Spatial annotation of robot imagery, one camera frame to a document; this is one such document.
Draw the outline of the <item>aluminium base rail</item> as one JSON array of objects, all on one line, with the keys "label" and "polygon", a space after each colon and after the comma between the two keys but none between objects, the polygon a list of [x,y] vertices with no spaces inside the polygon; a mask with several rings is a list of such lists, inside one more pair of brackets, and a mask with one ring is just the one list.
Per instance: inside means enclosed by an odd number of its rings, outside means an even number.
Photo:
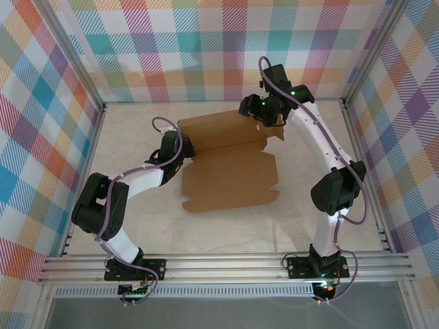
[{"label": "aluminium base rail", "polygon": [[[169,284],[284,283],[288,277],[282,253],[164,254],[164,282]],[[104,283],[106,256],[66,255],[48,258],[39,284]],[[413,280],[409,256],[389,252],[357,252],[346,256],[350,275],[358,282]]]}]

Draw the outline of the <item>grey metal panel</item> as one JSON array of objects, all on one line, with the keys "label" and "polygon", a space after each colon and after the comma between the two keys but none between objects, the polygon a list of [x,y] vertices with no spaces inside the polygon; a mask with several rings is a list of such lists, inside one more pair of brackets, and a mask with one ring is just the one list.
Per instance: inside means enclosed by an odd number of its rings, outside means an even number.
[{"label": "grey metal panel", "polygon": [[375,310],[294,302],[155,299],[130,308],[114,299],[56,299],[45,329],[412,329],[399,303]]}]

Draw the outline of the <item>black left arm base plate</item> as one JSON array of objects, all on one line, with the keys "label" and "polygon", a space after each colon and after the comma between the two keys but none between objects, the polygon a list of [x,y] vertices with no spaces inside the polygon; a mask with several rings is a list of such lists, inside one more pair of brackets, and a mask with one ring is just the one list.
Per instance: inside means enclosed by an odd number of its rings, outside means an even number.
[{"label": "black left arm base plate", "polygon": [[104,273],[105,281],[150,281],[154,279],[154,274],[151,271],[157,274],[159,280],[163,280],[165,277],[166,260],[141,259],[137,267],[144,267],[149,269],[149,271],[124,265],[115,259],[108,259],[104,265],[106,268]]}]

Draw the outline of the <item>green circuit board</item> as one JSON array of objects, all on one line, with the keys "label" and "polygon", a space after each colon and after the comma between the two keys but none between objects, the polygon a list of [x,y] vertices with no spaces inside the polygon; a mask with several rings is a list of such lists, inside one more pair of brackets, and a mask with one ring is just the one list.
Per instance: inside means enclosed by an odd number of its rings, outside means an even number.
[{"label": "green circuit board", "polygon": [[117,288],[117,294],[125,298],[141,298],[149,292],[150,287],[136,286],[135,284],[120,284]]}]

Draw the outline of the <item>orange and black circuit board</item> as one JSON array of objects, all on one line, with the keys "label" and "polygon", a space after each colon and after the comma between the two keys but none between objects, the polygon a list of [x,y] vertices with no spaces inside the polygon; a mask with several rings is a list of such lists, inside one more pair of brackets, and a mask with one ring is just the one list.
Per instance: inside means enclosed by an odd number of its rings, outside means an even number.
[{"label": "orange and black circuit board", "polygon": [[327,282],[314,282],[313,283],[313,299],[321,300],[331,300],[335,297],[336,284],[329,284]]}]

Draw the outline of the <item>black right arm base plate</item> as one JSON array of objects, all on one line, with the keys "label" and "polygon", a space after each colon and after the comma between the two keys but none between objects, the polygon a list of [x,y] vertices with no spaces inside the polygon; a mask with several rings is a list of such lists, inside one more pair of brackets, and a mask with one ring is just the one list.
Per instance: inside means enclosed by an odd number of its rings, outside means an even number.
[{"label": "black right arm base plate", "polygon": [[333,279],[349,278],[347,260],[345,257],[320,258],[308,257],[287,258],[287,272],[289,279]]}]

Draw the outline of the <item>aluminium side rail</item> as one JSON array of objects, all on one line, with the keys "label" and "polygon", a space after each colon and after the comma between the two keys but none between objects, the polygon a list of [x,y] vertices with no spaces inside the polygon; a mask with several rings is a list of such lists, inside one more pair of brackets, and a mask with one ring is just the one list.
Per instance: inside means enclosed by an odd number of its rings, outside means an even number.
[{"label": "aluminium side rail", "polygon": [[385,222],[377,194],[375,193],[375,187],[371,175],[372,172],[368,165],[368,161],[366,160],[366,155],[361,148],[360,138],[357,135],[357,131],[353,123],[351,112],[348,109],[348,106],[345,104],[343,99],[339,100],[339,103],[340,103],[340,109],[342,111],[342,116],[348,131],[348,135],[353,145],[354,154],[356,158],[358,160],[362,160],[366,166],[364,186],[368,194],[368,210],[370,216],[373,218],[375,225],[377,227],[377,232],[381,240],[383,250],[386,252],[395,253],[394,243],[392,241],[392,237],[388,232],[388,227]]},{"label": "aluminium side rail", "polygon": [[74,224],[71,222],[71,215],[73,213],[73,209],[75,207],[76,201],[79,199],[79,196],[82,192],[82,189],[84,188],[86,181],[88,179],[88,175],[89,175],[90,170],[91,170],[93,159],[95,157],[97,144],[99,142],[100,134],[101,134],[102,127],[104,124],[107,108],[108,108],[108,104],[106,102],[104,102],[102,104],[101,108],[99,109],[99,113],[97,115],[95,131],[93,132],[93,139],[90,142],[90,147],[89,147],[89,150],[87,153],[87,157],[85,158],[83,175],[81,176],[81,180],[78,183],[78,190],[75,192],[75,197],[73,198],[73,204],[69,209],[69,214],[68,214],[67,220],[66,220],[66,226],[64,227],[64,230],[62,232],[62,236],[60,238],[60,245],[59,245],[59,248],[57,250],[56,257],[62,257],[67,253],[66,249],[69,246],[68,240],[71,239],[71,237],[73,235],[73,230],[74,230]]}]

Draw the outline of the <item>brown cardboard box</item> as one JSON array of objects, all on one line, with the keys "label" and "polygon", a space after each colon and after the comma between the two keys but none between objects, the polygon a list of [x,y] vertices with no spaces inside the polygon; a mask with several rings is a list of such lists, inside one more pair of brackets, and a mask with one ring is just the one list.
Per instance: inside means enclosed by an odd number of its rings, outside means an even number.
[{"label": "brown cardboard box", "polygon": [[237,110],[178,122],[195,155],[182,170],[182,207],[191,213],[271,204],[279,197],[276,158],[268,139],[284,139],[282,127],[265,127]]}]

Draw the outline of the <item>aluminium frame post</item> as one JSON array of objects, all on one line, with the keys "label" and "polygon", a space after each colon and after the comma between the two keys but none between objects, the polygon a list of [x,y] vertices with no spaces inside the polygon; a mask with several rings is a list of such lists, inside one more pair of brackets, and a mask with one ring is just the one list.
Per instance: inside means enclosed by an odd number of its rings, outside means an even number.
[{"label": "aluminium frame post", "polygon": [[77,73],[79,80],[84,85],[84,89],[90,94],[94,103],[99,109],[104,110],[106,103],[100,97],[97,87],[92,81],[91,76],[86,71],[79,54],[75,50],[71,39],[68,37],[61,22],[59,21],[55,10],[51,6],[49,0],[39,0],[47,11],[49,21],[51,22],[51,30],[54,33],[56,40],[60,43],[60,48],[67,57],[67,60],[73,67],[73,70]]},{"label": "aluminium frame post", "polygon": [[359,46],[348,62],[344,81],[340,91],[340,102],[350,106],[367,75],[381,54],[390,34],[393,32],[410,0],[377,0],[374,9],[366,20],[365,30],[360,34]]}]

